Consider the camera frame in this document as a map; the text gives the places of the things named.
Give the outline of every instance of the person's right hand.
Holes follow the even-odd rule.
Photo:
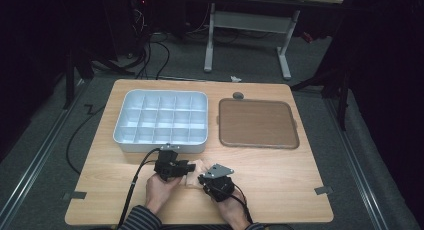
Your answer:
[[[166,182],[160,178],[159,174],[153,174],[147,180],[146,204],[144,206],[156,215],[168,201],[173,190],[181,182],[181,179],[182,177],[178,177]]]
[[[244,203],[244,198],[240,191],[234,190],[232,195]],[[213,199],[212,201],[217,204],[222,218],[230,224],[234,230],[244,230],[250,225],[249,221],[247,221],[243,206],[234,198],[230,197],[222,202],[216,202]]]

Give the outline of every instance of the white tray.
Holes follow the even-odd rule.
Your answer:
[[[208,136],[208,98],[202,92],[132,90],[125,96],[113,139],[125,152],[166,144],[200,153]]]

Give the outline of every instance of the sleeve cuff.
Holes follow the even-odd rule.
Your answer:
[[[265,229],[265,228],[264,228],[264,226],[263,226],[262,224],[260,224],[260,223],[253,223],[253,224],[250,224],[250,225],[246,228],[246,230],[262,230],[262,229]]]
[[[130,214],[120,230],[156,230],[162,226],[162,221],[149,209],[138,205],[131,209]]]

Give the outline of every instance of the black device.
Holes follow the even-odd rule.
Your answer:
[[[215,201],[222,202],[234,192],[234,183],[227,175],[234,173],[232,169],[214,164],[206,173],[199,175],[199,183],[203,191]]]
[[[159,152],[158,160],[155,163],[157,172],[164,181],[172,177],[182,177],[189,172],[193,172],[196,164],[188,164],[188,160],[177,161],[178,153],[173,150],[162,150]]]

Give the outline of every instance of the person's left hand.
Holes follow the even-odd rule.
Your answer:
[[[172,191],[181,182],[182,177],[174,178],[168,182],[162,180],[159,174],[153,174],[146,184],[146,204],[144,205],[153,214],[157,214],[168,201]]]

